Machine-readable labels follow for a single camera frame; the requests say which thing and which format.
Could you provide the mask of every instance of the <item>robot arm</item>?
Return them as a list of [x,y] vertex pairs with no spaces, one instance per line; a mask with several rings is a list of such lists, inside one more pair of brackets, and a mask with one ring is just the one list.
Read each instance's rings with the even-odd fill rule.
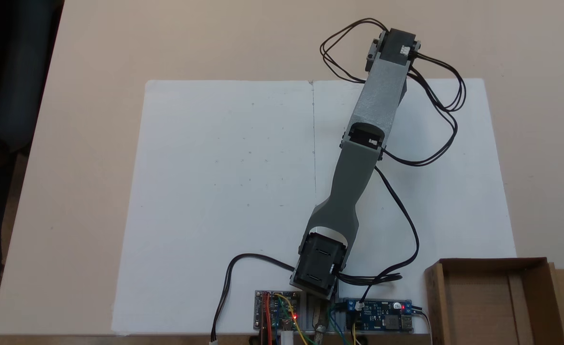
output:
[[[356,203],[376,162],[382,159],[396,110],[406,92],[406,78],[420,42],[415,35],[391,29],[374,39],[367,55],[369,72],[339,147],[330,196],[316,206],[299,246],[291,285],[330,299],[337,273],[346,265],[359,221]],[[341,234],[346,244],[315,232],[318,227]]]

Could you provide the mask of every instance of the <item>yellow wire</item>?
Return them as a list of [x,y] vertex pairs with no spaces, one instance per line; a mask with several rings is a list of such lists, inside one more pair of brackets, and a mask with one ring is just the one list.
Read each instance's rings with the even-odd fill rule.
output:
[[353,324],[352,324],[352,338],[354,339],[354,345],[357,345],[356,323],[353,323]]
[[299,328],[299,324],[297,323],[297,319],[295,319],[295,312],[293,311],[293,305],[291,304],[291,301],[289,301],[289,299],[280,295],[279,293],[274,293],[273,295],[284,299],[286,301],[286,303],[288,303],[288,310],[291,312],[291,319],[293,319],[293,322],[295,323],[295,327],[297,328],[297,332],[299,332],[299,336],[304,341],[304,345],[308,345],[308,342],[304,338],[304,333],[301,332],[301,329]]

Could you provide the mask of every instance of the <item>black wire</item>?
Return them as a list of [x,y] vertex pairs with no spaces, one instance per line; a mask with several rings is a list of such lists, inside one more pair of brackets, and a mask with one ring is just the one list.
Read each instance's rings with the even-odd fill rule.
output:
[[392,198],[395,200],[396,204],[401,209],[403,215],[407,219],[407,222],[409,223],[412,229],[412,233],[414,234],[414,240],[416,241],[416,251],[414,251],[414,254],[409,259],[405,260],[404,262],[400,262],[398,264],[394,264],[390,266],[389,268],[383,270],[382,272],[379,273],[379,275],[376,276],[349,276],[339,273],[337,275],[339,280],[346,282],[347,284],[352,284],[355,286],[367,286],[367,289],[365,289],[365,293],[363,294],[363,297],[361,297],[359,301],[361,303],[365,301],[365,298],[367,297],[367,293],[369,292],[369,289],[372,287],[372,285],[402,279],[402,276],[399,273],[392,273],[392,271],[396,271],[399,268],[411,264],[418,256],[418,249],[420,248],[420,240],[418,240],[418,233],[416,232],[416,227],[414,227],[414,222],[412,221],[409,214],[407,213],[407,210],[405,209],[405,206],[403,205],[401,199],[396,194],[395,190],[393,190],[391,184],[384,176],[382,171],[380,171],[380,169],[377,166],[374,167],[374,169],[376,170],[378,175],[380,175],[380,178],[382,179],[382,182],[386,186],[386,189],[389,191]]
[[431,336],[431,343],[433,343],[433,330],[431,329],[431,323],[429,322],[429,317],[422,311],[422,308],[420,308],[419,310],[416,310],[415,306],[412,306],[412,312],[414,314],[418,314],[418,315],[422,315],[425,317],[425,320],[427,321],[427,327],[429,328],[429,335]]
[[439,159],[442,155],[444,155],[444,153],[446,153],[446,151],[448,151],[450,146],[452,146],[452,142],[454,141],[454,139],[457,136],[457,133],[459,132],[459,124],[457,123],[457,120],[454,118],[454,116],[452,116],[452,113],[459,111],[464,106],[465,101],[467,99],[467,86],[465,85],[465,81],[463,80],[459,72],[448,63],[444,63],[443,61],[440,61],[438,59],[433,59],[432,57],[428,57],[427,55],[424,55],[422,53],[416,53],[413,57],[423,59],[424,61],[434,63],[435,65],[450,70],[450,72],[452,72],[454,76],[457,78],[457,81],[459,81],[459,89],[457,90],[457,94],[454,100],[452,101],[451,104],[444,105],[438,98],[437,94],[433,91],[427,80],[422,76],[422,74],[420,74],[420,72],[418,72],[418,70],[414,66],[410,66],[409,73],[407,73],[407,76],[414,79],[420,86],[422,86],[422,88],[424,88],[427,97],[429,97],[429,100],[431,101],[431,104],[433,104],[433,107],[435,107],[435,110],[452,127],[452,135],[437,152],[435,152],[433,155],[431,155],[430,157],[424,160],[410,161],[410,160],[400,159],[399,157],[393,155],[386,149],[384,149],[384,152],[387,155],[389,155],[389,157],[391,157],[392,159],[396,160],[401,164],[405,164],[408,166],[427,166],[429,164],[432,164],[437,159]]
[[[363,18],[361,20],[357,20],[356,22],[354,22],[354,23],[346,26],[345,28],[339,30],[338,32],[334,33],[329,38],[327,38],[324,42],[322,42],[322,44],[320,45],[320,53],[321,53],[322,61],[324,62],[324,64],[331,70],[331,72],[333,72],[333,74],[335,74],[335,76],[337,76],[337,78],[340,78],[344,81],[349,81],[350,83],[365,83],[365,80],[358,78],[358,77],[355,77],[352,74],[350,74],[349,72],[347,72],[347,70],[342,68],[339,65],[339,63],[335,62],[333,57],[331,57],[331,55],[328,52],[335,45],[337,45],[337,43],[339,41],[341,41],[341,39],[343,39],[345,35],[347,35],[350,31],[352,31],[352,29],[356,28],[357,26],[359,26],[361,24],[373,24],[375,26],[378,26],[378,28],[380,28],[383,31],[388,31],[386,26],[384,26],[384,24],[382,24],[379,20],[376,20],[374,18]],[[340,35],[340,36],[335,40],[335,42],[333,42],[330,46],[326,47],[327,43],[329,41],[331,41],[332,39],[334,39],[335,37],[337,37],[337,35]],[[341,70],[341,72],[343,72],[347,77],[343,77],[343,76],[339,75],[339,73],[337,73],[336,70],[334,70],[334,68],[332,66],[335,66],[337,69]]]
[[[405,206],[403,205],[401,199],[399,198],[399,196],[397,196],[395,190],[393,190],[391,184],[386,179],[386,177],[384,176],[382,171],[380,171],[380,169],[378,169],[377,166],[374,167],[374,169],[378,172],[378,175],[380,175],[380,178],[382,179],[382,182],[386,186],[386,189],[389,190],[389,193],[391,194],[393,199],[395,199],[396,204],[398,205],[398,207],[403,212],[403,216],[405,216],[405,218],[407,219],[407,222],[409,223],[410,227],[412,228],[412,233],[414,234],[414,240],[416,240],[416,250],[414,251],[414,254],[409,259],[407,259],[403,262],[399,262],[398,264],[394,264],[394,265],[390,266],[389,268],[380,272],[380,274],[377,275],[376,278],[373,280],[374,282],[377,282],[377,279],[380,279],[381,277],[386,276],[387,274],[391,273],[392,271],[396,271],[396,270],[398,270],[402,267],[405,267],[405,266],[411,264],[416,259],[416,257],[418,256],[418,250],[420,249],[420,240],[418,240],[418,233],[416,232],[416,227],[414,227],[414,222],[412,221],[412,218],[410,218],[409,214],[407,213],[407,210],[405,209]],[[369,289],[372,287],[372,285],[373,284],[368,285],[367,288],[365,289],[365,293],[363,293],[363,297],[361,297],[361,299],[360,299],[361,303],[363,303],[365,301],[365,298],[367,297],[367,293],[369,292]]]
[[284,262],[278,261],[275,258],[271,258],[262,254],[245,253],[234,257],[231,260],[231,262],[229,262],[229,266],[227,267],[227,274],[225,275],[225,283],[223,284],[223,293],[220,296],[220,301],[218,302],[218,308],[216,308],[216,314],[214,314],[214,322],[212,323],[212,332],[210,333],[210,341],[216,341],[216,323],[218,321],[218,317],[220,316],[220,313],[223,311],[223,307],[225,306],[227,295],[229,295],[229,288],[231,286],[231,273],[233,271],[233,266],[236,264],[236,262],[238,262],[243,258],[257,258],[259,260],[263,260],[271,264],[274,264],[276,266],[282,267],[288,271],[293,271],[293,266],[291,266],[290,264],[285,264]]

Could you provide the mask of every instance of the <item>brown cardboard box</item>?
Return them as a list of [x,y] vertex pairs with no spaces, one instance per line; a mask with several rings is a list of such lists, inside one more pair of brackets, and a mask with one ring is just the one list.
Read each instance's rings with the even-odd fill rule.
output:
[[564,269],[445,258],[425,271],[434,345],[564,345]]

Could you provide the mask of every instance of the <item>blue pcb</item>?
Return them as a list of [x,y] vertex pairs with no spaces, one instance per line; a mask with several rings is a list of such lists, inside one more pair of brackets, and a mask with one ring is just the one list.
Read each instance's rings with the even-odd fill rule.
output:
[[412,327],[412,301],[366,299],[361,311],[356,311],[358,299],[345,299],[346,328],[356,324],[357,331],[410,332]]

